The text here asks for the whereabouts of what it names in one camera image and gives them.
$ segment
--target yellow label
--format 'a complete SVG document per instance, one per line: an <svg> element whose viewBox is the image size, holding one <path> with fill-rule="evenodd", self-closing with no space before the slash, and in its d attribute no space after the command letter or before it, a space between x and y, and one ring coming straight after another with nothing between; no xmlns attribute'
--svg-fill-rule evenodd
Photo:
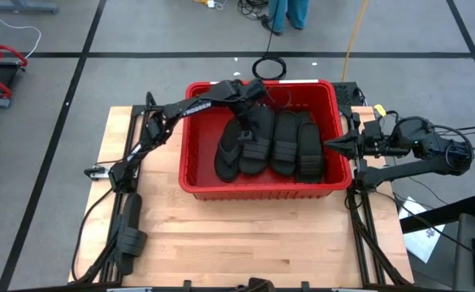
<svg viewBox="0 0 475 292"><path fill-rule="evenodd" d="M382 105L375 105L374 108L382 115L382 117L386 116L386 111L383 109Z"/></svg>

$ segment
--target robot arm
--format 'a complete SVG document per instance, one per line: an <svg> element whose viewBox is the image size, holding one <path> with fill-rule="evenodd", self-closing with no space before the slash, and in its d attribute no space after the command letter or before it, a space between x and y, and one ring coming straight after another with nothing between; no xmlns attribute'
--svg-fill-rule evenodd
<svg viewBox="0 0 475 292"><path fill-rule="evenodd" d="M175 125L181 118L214 106L227 106L246 130L249 129L250 123L248 117L250 104L265 94L264 84L260 79L255 79L247 85L243 85L239 80L224 80L197 97L163 106L156 105L152 96L148 96L150 101L147 102L147 110L153 113L145 121L145 129L140 141L124 159L115 163L109 170L108 175L113 191L134 191L135 186L131 185L131 181L138 170L138 165L149 152L164 144L171 137Z"/></svg>
<svg viewBox="0 0 475 292"><path fill-rule="evenodd" d="M359 115L350 117L352 130L325 145L348 159L356 159L355 187L373 190L385 181L406 178L418 174L436 173L462 175L469 170L473 160L470 141L447 140L435 129L456 131L450 127L438 126L421 117L401 118L390 135L384 135L378 120L365 122L360 133ZM404 157L410 152L419 161L385 168L368 167L364 156Z"/></svg>

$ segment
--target flip-flop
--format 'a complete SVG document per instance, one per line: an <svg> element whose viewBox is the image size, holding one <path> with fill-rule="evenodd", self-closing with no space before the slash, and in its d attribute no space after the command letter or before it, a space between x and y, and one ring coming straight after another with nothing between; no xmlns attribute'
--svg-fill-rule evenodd
<svg viewBox="0 0 475 292"><path fill-rule="evenodd" d="M241 147L238 138L240 132L241 127L237 119L228 121L215 154L215 173L219 179L227 183L233 182L239 176Z"/></svg>
<svg viewBox="0 0 475 292"><path fill-rule="evenodd" d="M273 135L275 114L266 105L255 105L250 109L250 127L253 139L243 142L243 152L239 162L243 174L259 174L270 158L271 137Z"/></svg>
<svg viewBox="0 0 475 292"><path fill-rule="evenodd" d="M297 114L299 123L296 176L298 183L320 183L326 168L320 131L307 111Z"/></svg>
<svg viewBox="0 0 475 292"><path fill-rule="evenodd" d="M271 167L279 174L290 176L295 171L297 131L296 115L284 111L275 117Z"/></svg>

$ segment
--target slipper strap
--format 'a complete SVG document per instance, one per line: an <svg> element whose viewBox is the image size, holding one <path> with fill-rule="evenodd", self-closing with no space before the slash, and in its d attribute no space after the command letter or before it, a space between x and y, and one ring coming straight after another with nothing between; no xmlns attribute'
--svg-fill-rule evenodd
<svg viewBox="0 0 475 292"><path fill-rule="evenodd" d="M277 161L295 162L297 146L297 143L274 141L273 159Z"/></svg>
<svg viewBox="0 0 475 292"><path fill-rule="evenodd" d="M230 152L227 152L222 148L221 142L219 141L218 155L227 165L233 165L240 155L239 146L235 146Z"/></svg>
<svg viewBox="0 0 475 292"><path fill-rule="evenodd" d="M301 175L320 175L324 169L322 155L301 155L299 157Z"/></svg>
<svg viewBox="0 0 475 292"><path fill-rule="evenodd" d="M243 157L265 161L270 155L271 140L258 137L243 146Z"/></svg>

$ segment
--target black floor line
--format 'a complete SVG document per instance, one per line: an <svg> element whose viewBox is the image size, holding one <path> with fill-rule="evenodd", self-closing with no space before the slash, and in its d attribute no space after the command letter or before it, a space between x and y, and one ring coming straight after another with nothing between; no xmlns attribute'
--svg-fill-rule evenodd
<svg viewBox="0 0 475 292"><path fill-rule="evenodd" d="M450 7L450 11L454 16L454 19L456 20L457 26L459 27L461 35L463 36L470 53L473 54L473 61L475 62L475 44L473 43L472 37L470 36L466 25L464 25L463 18L461 17L459 10L457 10L457 6L454 3L454 0L447 0L447 4L448 7Z"/></svg>
<svg viewBox="0 0 475 292"><path fill-rule="evenodd" d="M10 250L10 255L8 256L8 260L6 261L6 265L2 271L2 275L0 278L0 291L7 291L8 287L10 286L11 279L13 278L15 267L17 265L17 262L19 261L20 253L23 249L26 237L28 236L29 226L32 224L33 215L35 214L35 210L37 209L37 205L39 199L41 198L41 193L44 187L45 180L50 171L51 162L53 161L54 154L57 150L58 141L60 140L60 136L64 128L64 123L66 122L67 113L69 112L69 108L76 92L76 87L78 86L80 77L82 76L82 70L85 66L87 53L91 49L91 44L93 43L93 38L97 31L98 24L100 23L101 14L103 13L105 5L106 0L100 0L100 2L98 3L97 11L93 17L93 22L91 23L91 27L85 40L82 53L80 54L80 58L76 65L75 73L71 78L69 89L67 90L66 97L64 98L64 102L62 104L62 108L60 109L60 114L58 115L57 122L55 123L55 128L53 130L53 134L51 135L50 144L48 145L48 148L44 155L44 160L42 161L41 169L39 171L39 174L37 175L37 180L35 181L35 186L33 187L32 194L30 195L28 206L24 211L23 219L20 222L19 230L17 231L13 246Z"/></svg>
<svg viewBox="0 0 475 292"><path fill-rule="evenodd" d="M79 58L81 53L40 52L30 58ZM88 58L260 58L264 52L90 52ZM282 58L345 58L346 52L269 52ZM351 52L350 58L473 58L469 52Z"/></svg>

